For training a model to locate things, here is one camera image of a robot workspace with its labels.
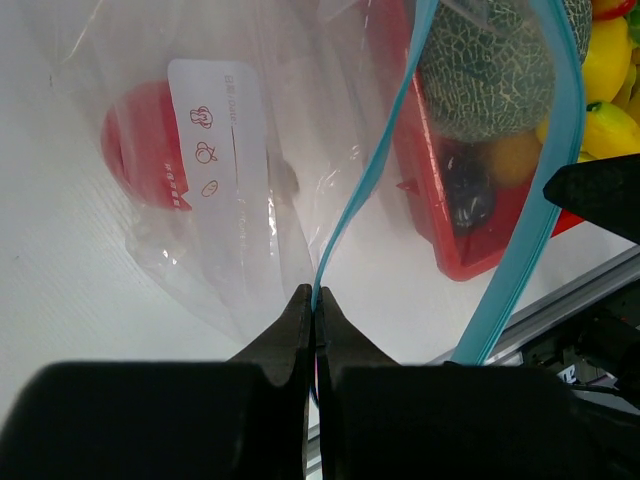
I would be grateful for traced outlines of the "yellow banana bunch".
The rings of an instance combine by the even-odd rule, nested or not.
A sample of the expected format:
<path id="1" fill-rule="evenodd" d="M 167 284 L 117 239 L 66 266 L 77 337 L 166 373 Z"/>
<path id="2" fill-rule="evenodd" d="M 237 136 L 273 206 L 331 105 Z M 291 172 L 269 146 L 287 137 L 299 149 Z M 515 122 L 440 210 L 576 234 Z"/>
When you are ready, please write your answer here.
<path id="1" fill-rule="evenodd" d="M 639 152 L 636 46 L 628 17 L 635 1 L 565 1 L 586 92 L 586 124 L 579 160 L 610 159 Z"/>

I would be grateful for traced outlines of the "clear zip top bag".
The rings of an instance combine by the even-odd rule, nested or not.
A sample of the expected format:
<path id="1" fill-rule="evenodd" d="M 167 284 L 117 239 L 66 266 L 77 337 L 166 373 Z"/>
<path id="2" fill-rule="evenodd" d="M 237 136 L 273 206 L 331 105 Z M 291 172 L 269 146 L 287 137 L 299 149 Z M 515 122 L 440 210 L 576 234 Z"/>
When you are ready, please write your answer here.
<path id="1" fill-rule="evenodd" d="M 74 105 L 57 64 L 57 42 L 87 22 L 89 6 L 73 1 L 18 1 L 6 22 L 31 61 L 22 86 L 33 102 L 34 159 L 25 171 L 34 186 L 33 206 L 17 253 L 28 286 L 41 291 L 32 305 L 39 336 L 36 357 L 126 359 L 226 359 L 254 340 L 281 313 L 283 299 L 253 308 L 245 322 L 216 298 L 190 306 L 158 278 L 132 239 L 133 214 L 108 173 L 94 132 Z M 280 144 L 294 178 L 292 196 L 279 211 L 300 229 L 283 256 L 298 265 L 297 283 L 312 278 L 320 238 L 356 184 L 362 154 L 355 123 L 317 121 L 321 110 L 346 98 L 344 87 L 319 93 L 305 82 L 314 69 L 298 59 L 283 71 L 293 96 L 277 102 L 285 116 Z M 402 363 L 440 359 L 459 340 L 490 273 L 458 283 L 435 265 L 414 231 L 395 160 L 336 248 L 323 282 L 348 318 Z"/>

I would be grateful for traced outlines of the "red apple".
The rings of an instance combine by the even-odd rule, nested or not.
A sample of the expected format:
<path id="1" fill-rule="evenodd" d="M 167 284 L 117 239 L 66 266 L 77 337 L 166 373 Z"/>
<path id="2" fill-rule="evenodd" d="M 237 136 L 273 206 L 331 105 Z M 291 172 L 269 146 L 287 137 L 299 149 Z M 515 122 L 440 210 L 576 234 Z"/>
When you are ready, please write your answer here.
<path id="1" fill-rule="evenodd" d="M 140 84 L 109 108 L 101 130 L 110 173 L 134 200 L 188 212 L 188 182 L 166 80 Z"/>

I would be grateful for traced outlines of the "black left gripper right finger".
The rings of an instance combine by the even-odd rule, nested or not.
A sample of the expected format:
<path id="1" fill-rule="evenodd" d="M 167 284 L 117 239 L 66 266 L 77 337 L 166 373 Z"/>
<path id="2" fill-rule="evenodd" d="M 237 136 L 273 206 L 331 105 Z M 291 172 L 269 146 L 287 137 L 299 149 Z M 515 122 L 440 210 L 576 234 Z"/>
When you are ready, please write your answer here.
<path id="1" fill-rule="evenodd" d="M 327 479 L 635 479 L 636 415 L 522 367 L 402 366 L 323 289 L 314 312 Z"/>

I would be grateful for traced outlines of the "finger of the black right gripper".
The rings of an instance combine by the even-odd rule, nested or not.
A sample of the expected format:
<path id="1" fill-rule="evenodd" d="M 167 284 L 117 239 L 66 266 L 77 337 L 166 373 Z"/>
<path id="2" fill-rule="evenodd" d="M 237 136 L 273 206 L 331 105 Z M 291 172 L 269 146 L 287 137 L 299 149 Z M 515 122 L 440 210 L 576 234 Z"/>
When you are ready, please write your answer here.
<path id="1" fill-rule="evenodd" d="M 639 242 L 639 156 L 631 154 L 561 167 L 543 195 L 552 204 Z"/>

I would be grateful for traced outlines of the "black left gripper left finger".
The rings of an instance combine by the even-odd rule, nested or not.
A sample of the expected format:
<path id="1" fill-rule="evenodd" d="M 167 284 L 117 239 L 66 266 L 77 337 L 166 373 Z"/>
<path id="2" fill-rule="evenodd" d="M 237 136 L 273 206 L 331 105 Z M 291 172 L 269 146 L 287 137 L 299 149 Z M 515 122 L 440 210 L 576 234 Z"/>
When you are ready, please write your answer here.
<path id="1" fill-rule="evenodd" d="M 60 362 L 1 431 L 5 479 L 301 479 L 311 289 L 225 362 Z"/>

